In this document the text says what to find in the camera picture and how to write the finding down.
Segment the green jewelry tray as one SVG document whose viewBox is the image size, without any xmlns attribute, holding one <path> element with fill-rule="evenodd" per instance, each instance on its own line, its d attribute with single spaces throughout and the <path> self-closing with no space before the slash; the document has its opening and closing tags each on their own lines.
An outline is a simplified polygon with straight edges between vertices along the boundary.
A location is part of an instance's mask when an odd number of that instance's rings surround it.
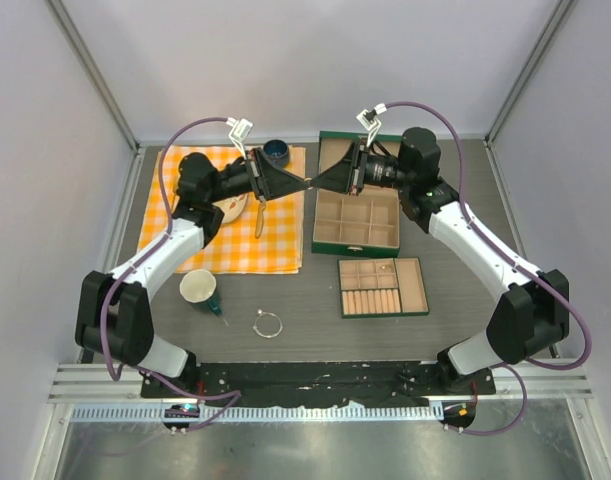
<svg viewBox="0 0 611 480">
<path fill-rule="evenodd" d="M 382 271 L 381 265 L 391 266 Z M 430 312 L 418 258 L 338 261 L 341 317 L 426 316 Z"/>
</svg>

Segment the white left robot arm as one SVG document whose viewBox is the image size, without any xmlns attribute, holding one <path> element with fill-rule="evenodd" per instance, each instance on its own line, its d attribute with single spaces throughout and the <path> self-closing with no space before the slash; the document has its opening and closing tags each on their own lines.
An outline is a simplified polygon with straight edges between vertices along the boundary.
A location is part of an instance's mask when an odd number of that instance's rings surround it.
<svg viewBox="0 0 611 480">
<path fill-rule="evenodd" d="M 260 148 L 222 170 L 203 153 L 185 156 L 177 203 L 164 230 L 112 271 L 92 271 L 83 279 L 76 343 L 103 356 L 114 381 L 125 366 L 141 368 L 163 375 L 164 388 L 175 398 L 190 397 L 198 385 L 190 353 L 155 334 L 151 300 L 186 260 L 216 238 L 224 218 L 218 202 L 241 194 L 269 202 L 308 187 L 307 180 L 273 164 Z"/>
</svg>

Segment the floral ceramic plate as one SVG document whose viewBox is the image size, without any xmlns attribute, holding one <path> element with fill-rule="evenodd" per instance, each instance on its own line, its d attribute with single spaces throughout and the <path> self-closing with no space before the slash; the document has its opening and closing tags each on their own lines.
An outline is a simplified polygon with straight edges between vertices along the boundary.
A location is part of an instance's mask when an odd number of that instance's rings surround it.
<svg viewBox="0 0 611 480">
<path fill-rule="evenodd" d="M 220 200 L 215 205 L 223 212 L 222 224 L 230 224 L 237 220 L 244 212 L 248 203 L 249 194 L 241 194 Z"/>
</svg>

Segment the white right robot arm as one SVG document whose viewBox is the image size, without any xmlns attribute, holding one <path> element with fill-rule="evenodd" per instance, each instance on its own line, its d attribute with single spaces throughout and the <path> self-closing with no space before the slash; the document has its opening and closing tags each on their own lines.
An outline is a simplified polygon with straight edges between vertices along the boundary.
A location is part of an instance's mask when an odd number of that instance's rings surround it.
<svg viewBox="0 0 611 480">
<path fill-rule="evenodd" d="M 486 328 L 441 351 L 436 380 L 457 395 L 473 375 L 515 365 L 569 334 L 569 282 L 558 270 L 542 271 L 493 234 L 440 175 L 434 133 L 407 129 L 397 153 L 358 137 L 341 153 L 321 154 L 312 184 L 318 190 L 358 196 L 365 187 L 397 192 L 405 216 L 448 247 L 479 278 L 496 306 Z"/>
</svg>

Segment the green jewelry box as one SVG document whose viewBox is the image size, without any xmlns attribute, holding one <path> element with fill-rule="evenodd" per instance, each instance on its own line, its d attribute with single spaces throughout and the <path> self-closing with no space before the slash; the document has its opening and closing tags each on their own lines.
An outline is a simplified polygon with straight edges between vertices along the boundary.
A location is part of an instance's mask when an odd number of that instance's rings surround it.
<svg viewBox="0 0 611 480">
<path fill-rule="evenodd" d="M 351 143 L 366 134 L 320 131 L 318 170 L 341 159 Z M 379 135 L 376 141 L 398 154 L 401 137 Z M 311 252 L 370 258 L 400 252 L 400 205 L 396 190 L 366 186 L 358 196 L 317 190 Z"/>
</svg>

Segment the gold table knife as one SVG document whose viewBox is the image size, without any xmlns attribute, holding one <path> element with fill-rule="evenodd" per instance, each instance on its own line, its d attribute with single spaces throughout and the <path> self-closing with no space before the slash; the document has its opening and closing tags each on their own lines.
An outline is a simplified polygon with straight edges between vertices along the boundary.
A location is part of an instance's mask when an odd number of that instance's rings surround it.
<svg viewBox="0 0 611 480">
<path fill-rule="evenodd" d="M 255 227 L 255 238 L 256 239 L 259 239 L 263 233 L 265 210 L 266 210 L 266 203 L 264 201 L 260 201 L 258 210 L 257 210 L 256 227 Z"/>
</svg>

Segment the white green paper cup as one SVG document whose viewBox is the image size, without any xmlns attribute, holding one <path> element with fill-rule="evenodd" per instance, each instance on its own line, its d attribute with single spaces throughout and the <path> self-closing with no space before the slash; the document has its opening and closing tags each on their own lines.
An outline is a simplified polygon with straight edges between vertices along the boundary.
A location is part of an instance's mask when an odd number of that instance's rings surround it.
<svg viewBox="0 0 611 480">
<path fill-rule="evenodd" d="M 195 308 L 209 311 L 216 316 L 222 315 L 217 280 L 208 270 L 198 269 L 186 273 L 180 281 L 181 297 Z"/>
</svg>

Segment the dark blue cup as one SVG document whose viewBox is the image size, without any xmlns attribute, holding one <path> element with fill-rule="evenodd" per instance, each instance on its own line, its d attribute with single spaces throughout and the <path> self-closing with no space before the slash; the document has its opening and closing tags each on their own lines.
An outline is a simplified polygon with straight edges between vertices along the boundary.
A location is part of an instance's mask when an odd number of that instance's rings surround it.
<svg viewBox="0 0 611 480">
<path fill-rule="evenodd" d="M 270 161 L 280 168 L 286 168 L 290 163 L 290 148 L 286 142 L 272 139 L 264 143 L 262 150 Z"/>
</svg>

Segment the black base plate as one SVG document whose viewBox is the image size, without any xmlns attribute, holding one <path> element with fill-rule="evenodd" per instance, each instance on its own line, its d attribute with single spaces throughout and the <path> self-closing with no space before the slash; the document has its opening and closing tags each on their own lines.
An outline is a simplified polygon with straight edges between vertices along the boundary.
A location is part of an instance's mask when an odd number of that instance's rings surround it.
<svg viewBox="0 0 611 480">
<path fill-rule="evenodd" d="M 224 406 L 238 391 L 237 407 L 331 408 L 356 402 L 368 408 L 426 406 L 437 397 L 493 395 L 490 370 L 453 380 L 435 363 L 419 361 L 203 363 L 166 386 L 143 380 L 144 398 L 177 397 L 177 389 Z"/>
</svg>

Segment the orange checkered cloth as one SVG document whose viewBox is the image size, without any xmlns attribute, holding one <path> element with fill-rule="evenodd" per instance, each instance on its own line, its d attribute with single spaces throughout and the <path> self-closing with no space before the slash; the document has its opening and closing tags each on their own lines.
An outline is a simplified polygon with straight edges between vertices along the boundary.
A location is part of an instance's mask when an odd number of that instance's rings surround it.
<svg viewBox="0 0 611 480">
<path fill-rule="evenodd" d="M 289 146 L 290 163 L 287 171 L 305 177 L 306 149 Z M 205 154 L 219 170 L 233 162 L 239 152 L 234 147 L 173 146 L 165 155 L 163 179 L 167 198 L 175 207 L 175 189 L 179 179 L 180 161 L 188 154 Z M 150 182 L 149 195 L 141 223 L 136 252 L 144 249 L 167 226 L 167 214 L 160 192 L 157 167 Z M 302 266 L 304 192 L 268 202 L 264 214 L 264 229 L 255 238 L 259 202 L 249 194 L 242 215 L 230 224 L 221 224 L 214 240 L 201 252 L 186 260 L 176 273 L 206 269 L 215 274 L 295 274 Z"/>
</svg>

